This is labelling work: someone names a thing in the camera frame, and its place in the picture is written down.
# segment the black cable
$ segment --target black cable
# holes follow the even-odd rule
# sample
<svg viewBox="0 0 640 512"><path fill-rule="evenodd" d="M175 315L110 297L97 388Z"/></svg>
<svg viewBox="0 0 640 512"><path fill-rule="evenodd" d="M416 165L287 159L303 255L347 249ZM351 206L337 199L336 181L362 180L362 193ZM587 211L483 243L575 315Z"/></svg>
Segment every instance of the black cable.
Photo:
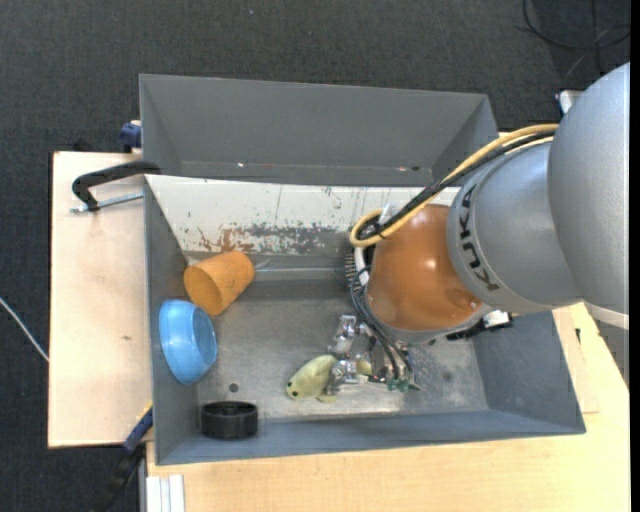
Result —
<svg viewBox="0 0 640 512"><path fill-rule="evenodd" d="M394 368L394 377L398 379L400 376L400 369L397 365L397 361L395 361L393 352L395 352L398 355L398 357L402 360L402 363L404 364L408 372L413 373L413 365L411 364L411 362L409 361L409 358L407 358L405 353L400 349L400 347L398 347L398 344L386 334L386 332L384 331L380 323L372 315L370 315L369 312L366 310L366 307L364 306L365 289L362 288L360 290L360 294L361 294L360 301L362 302L358 300L358 297L355 294L356 279L359 279L360 276L370 268L371 268L370 266L367 266L360 269L358 273L354 276L354 278L351 280L351 284L349 286L350 293L351 293L351 301L353 302L353 307L356 309L356 312L362 317L365 323L371 328L371 330L373 330L373 332L376 334L376 336L380 340L380 344L385 349L387 356L389 356L389 359L391 360L391 364Z"/></svg>
<svg viewBox="0 0 640 512"><path fill-rule="evenodd" d="M474 164L470 165L467 169L465 169L464 171L460 172L456 176L453 176L453 177L448 178L448 179L445 178L445 179L436 181L435 183L432 183L431 185L426 187L424 190L422 190L418 195L416 195L413 199L411 199L407 204L405 204L398 213L396 213L389 220L387 220L386 222L381 224L380 225L380 229L381 230L386 230L386 229L390 228L391 226L393 226L393 224L398 222L405 215L410 213L412 210L418 208L427 199L429 199L430 197L438 194L439 192L441 192L445 188L453 185L454 183L456 183L458 180L460 180L464 176L466 176L469 173L479 169L480 167L484 166L485 164L489 163L490 161L492 161L492 160L504 155L505 153L507 153L509 151L513 151L514 149L518 149L519 147L531 144L532 142L535 142L536 140L540 140L540 139L544 139L544 138L550 137L554 133L555 133L555 130L546 130L544 132L540 132L540 133L532 134L532 135L529 135L529 136L525 136L521 140L516 140L515 142L511 143L510 145L500 146L499 148L494 149L493 151L491 151L490 153L485 155L483 158L481 158L480 160L478 160ZM377 219L375 217L373 217L369 221L365 222L363 224L362 228L360 229L360 231L358 233L356 233L356 237L358 238L358 240L367 240L368 238L371 238L371 237L375 236L376 232L368 233L366 236L363 236L363 235L364 235L365 228L366 227L370 227L371 225L373 225L376 222L377 222Z"/></svg>
<svg viewBox="0 0 640 512"><path fill-rule="evenodd" d="M609 48L610 46L615 46L616 44L621 43L622 41L624 41L625 39L627 39L630 35L631 35L631 26L630 25L614 25L613 27L610 27L609 29L607 29L606 32L604 32L603 34L601 34L600 36L597 36L594 39L594 44L592 44L591 46L579 46L579 45L574 45L574 44L568 44L565 43L563 41L558 41L552 37L549 37L547 34L541 32L540 30L538 30L532 23L531 18L529 17L529 9L527 7L527 0L522 0L522 15L524 17L524 21L527 23L527 27L529 28L529 30L531 32L533 32L536 36L538 36L540 39L546 41L547 43L553 44L555 46L559 46L561 48L567 48L569 50L587 50L587 51L599 51L603 48ZM596 18L595 18L595 4L592 2L592 16L594 17L593 21L594 21L594 25L596 25ZM598 42L598 39L601 39L602 36L605 33L610 32L613 29L617 29L617 28L629 28L629 30L621 37L619 37L618 39L614 39L613 41L609 41L608 43L605 44L596 44Z"/></svg>
<svg viewBox="0 0 640 512"><path fill-rule="evenodd" d="M371 328L371 330L377 336L378 340L380 341L380 345L382 346L383 350L387 354L387 357L391 361L391 366L393 368L393 377L395 379L399 379L400 378L400 368L398 367L398 362L396 361L395 357L393 356L393 351L391 350L391 347L388 345L387 340L384 339L383 333L380 333L378 331L377 327L375 327L375 325L371 324L372 318L370 317L369 313L365 310L364 305L360 304L360 302L358 302L358 299L356 297L355 283L356 283L356 281L359 282L360 276L364 272L369 270L370 268L371 267L361 268L356 273L356 275L351 279L351 283L349 284L349 293L351 295L351 302L353 303L353 307L355 308L356 312L362 317L364 322Z"/></svg>

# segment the black carpet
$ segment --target black carpet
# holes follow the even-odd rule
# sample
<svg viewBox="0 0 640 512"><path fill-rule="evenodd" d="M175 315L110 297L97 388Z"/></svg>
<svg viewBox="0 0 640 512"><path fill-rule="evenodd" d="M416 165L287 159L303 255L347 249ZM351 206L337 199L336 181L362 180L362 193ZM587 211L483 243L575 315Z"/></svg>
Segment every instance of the black carpet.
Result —
<svg viewBox="0 0 640 512"><path fill-rule="evenodd" d="M531 0L564 42L615 40L630 0ZM519 1L0 2L0 295L47 345L48 153L120 151L139 73L488 94L501 129L557 121L553 94L629 60L629 39L576 50L526 29ZM49 451L48 368L0 310L0 510L86 510L116 448ZM114 510L136 509L130 487Z"/></svg>

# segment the gray bin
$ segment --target gray bin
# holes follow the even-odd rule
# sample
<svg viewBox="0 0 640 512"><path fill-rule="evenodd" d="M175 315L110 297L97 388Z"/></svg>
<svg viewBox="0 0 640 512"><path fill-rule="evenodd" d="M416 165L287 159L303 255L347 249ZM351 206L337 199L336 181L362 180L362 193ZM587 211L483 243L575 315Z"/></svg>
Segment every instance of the gray bin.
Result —
<svg viewBox="0 0 640 512"><path fill-rule="evenodd" d="M143 76L141 105L145 160L163 174L199 178L148 176L145 184L159 464L584 432L550 313L472 340L414 347L423 391L345 386L334 404L292 401L284 391L297 368L326 351L339 316L353 312L343 258L349 222L368 209L363 197L410 195L495 138L484 96ZM210 200L209 189L217 191ZM326 204L296 209L304 202L291 201L287 218L278 218L283 194L307 189L316 194L309 197L326 193ZM245 190L245 202L221 212L229 190ZM275 212L265 205L269 194ZM248 229L233 219L247 208L271 217ZM250 237L243 247L258 270L214 318L218 360L184 386L162 353L158 312L167 298L187 299L187 262L224 250L229 240L211 235L222 232L236 242ZM199 433L199 407L229 399L258 406L257 436L217 441Z"/></svg>

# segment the rust stain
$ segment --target rust stain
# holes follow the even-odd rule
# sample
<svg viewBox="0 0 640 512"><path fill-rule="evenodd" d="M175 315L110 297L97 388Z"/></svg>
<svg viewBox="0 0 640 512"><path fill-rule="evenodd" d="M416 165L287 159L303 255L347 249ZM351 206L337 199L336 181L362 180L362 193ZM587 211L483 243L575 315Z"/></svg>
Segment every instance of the rust stain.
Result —
<svg viewBox="0 0 640 512"><path fill-rule="evenodd" d="M222 228L215 242L208 240L201 232L200 246L216 252L243 251L260 254L312 254L318 248L334 245L332 238L338 229L312 224L303 226L275 227L263 222L249 226L231 224Z"/></svg>
<svg viewBox="0 0 640 512"><path fill-rule="evenodd" d="M222 233L215 243L215 245L220 248L220 252L249 252L254 248L254 244L252 243L242 243L238 240L234 240L232 237L234 236L234 234L236 234L235 232L236 230L229 228L222 230Z"/></svg>
<svg viewBox="0 0 640 512"><path fill-rule="evenodd" d="M200 232L200 241L198 242L198 245L200 247L204 247L208 251L213 250L214 244L211 243L211 240L204 236L204 232L200 228L198 228L198 231Z"/></svg>

